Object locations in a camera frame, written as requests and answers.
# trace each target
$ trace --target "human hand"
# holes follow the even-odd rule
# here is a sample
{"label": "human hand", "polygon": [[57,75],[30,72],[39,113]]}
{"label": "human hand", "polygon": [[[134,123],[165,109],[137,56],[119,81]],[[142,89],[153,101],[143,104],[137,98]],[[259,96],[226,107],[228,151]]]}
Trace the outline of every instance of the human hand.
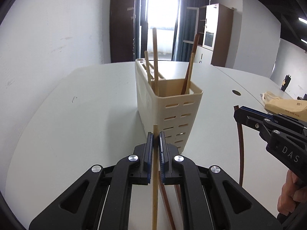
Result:
{"label": "human hand", "polygon": [[291,170],[288,170],[286,182],[282,186],[281,195],[277,203],[277,210],[283,215],[287,216],[295,210],[296,201],[307,201],[307,187],[299,189],[299,187],[295,185],[297,181],[298,177]]}

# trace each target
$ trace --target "open cabinet door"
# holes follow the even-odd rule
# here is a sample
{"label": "open cabinet door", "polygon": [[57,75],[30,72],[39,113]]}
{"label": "open cabinet door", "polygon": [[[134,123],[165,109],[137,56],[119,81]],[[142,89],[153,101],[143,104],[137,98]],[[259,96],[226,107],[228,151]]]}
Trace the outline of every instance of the open cabinet door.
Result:
{"label": "open cabinet door", "polygon": [[135,0],[111,0],[111,62],[134,61]]}

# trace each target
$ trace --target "blue curtain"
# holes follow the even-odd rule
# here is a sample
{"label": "blue curtain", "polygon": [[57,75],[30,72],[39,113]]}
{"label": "blue curtain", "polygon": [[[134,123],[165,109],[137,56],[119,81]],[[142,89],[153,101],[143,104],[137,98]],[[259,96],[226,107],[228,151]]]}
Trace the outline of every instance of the blue curtain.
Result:
{"label": "blue curtain", "polygon": [[194,40],[196,13],[193,10],[187,10],[187,7],[201,7],[208,4],[209,0],[180,0],[174,61],[187,62],[190,60],[192,44],[184,43],[183,40]]}

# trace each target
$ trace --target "triangular cutout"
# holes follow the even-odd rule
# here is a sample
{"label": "triangular cutout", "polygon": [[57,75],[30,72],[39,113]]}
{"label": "triangular cutout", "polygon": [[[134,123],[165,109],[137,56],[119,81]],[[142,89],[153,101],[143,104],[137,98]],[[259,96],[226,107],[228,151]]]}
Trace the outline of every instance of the triangular cutout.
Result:
{"label": "triangular cutout", "polygon": [[68,196],[62,203],[61,208],[73,214],[78,211],[82,198],[88,187],[89,181],[84,181],[70,196]]}
{"label": "triangular cutout", "polygon": [[246,199],[228,181],[223,181],[223,186],[228,195],[233,211],[236,214],[239,214],[251,208],[251,202],[249,202],[248,199]]}

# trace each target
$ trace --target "glass cabinet door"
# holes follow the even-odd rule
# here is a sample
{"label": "glass cabinet door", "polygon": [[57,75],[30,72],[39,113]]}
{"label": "glass cabinet door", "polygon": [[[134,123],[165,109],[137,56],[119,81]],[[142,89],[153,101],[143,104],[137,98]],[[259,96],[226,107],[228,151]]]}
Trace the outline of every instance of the glass cabinet door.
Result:
{"label": "glass cabinet door", "polygon": [[207,6],[206,11],[206,24],[205,24],[205,36],[203,47],[213,50],[214,48],[214,41],[216,36],[217,30],[217,22],[219,17],[219,5],[212,4]]}

